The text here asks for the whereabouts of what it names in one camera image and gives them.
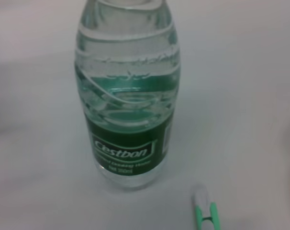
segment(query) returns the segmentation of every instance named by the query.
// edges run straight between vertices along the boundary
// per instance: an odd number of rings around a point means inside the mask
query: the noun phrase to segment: plastic bottle
[[[99,171],[124,187],[152,181],[166,159],[180,78],[165,0],[88,0],[75,70]]]

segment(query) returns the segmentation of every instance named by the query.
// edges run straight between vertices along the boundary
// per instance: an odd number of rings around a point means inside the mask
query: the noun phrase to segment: bottle neck
[[[136,6],[150,2],[150,0],[105,0],[108,3],[121,6]]]

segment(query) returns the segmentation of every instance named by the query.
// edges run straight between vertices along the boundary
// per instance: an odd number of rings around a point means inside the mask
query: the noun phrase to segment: water bottle
[[[76,79],[95,163],[114,183],[151,182],[166,160],[180,53],[165,0],[88,0]]]

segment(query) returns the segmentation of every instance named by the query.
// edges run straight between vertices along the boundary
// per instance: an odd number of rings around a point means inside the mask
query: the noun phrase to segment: white surface
[[[129,193],[94,168],[70,51],[83,2],[46,21],[31,10],[64,1],[23,2],[0,1],[0,230],[190,230],[196,182],[224,230],[290,230],[290,0],[170,1],[183,72],[168,164]]]

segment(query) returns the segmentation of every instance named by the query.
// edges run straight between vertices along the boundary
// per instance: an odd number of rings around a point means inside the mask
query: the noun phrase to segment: bottle label
[[[106,130],[86,117],[95,159],[118,175],[140,175],[152,170],[167,153],[172,117],[153,129],[132,134]]]

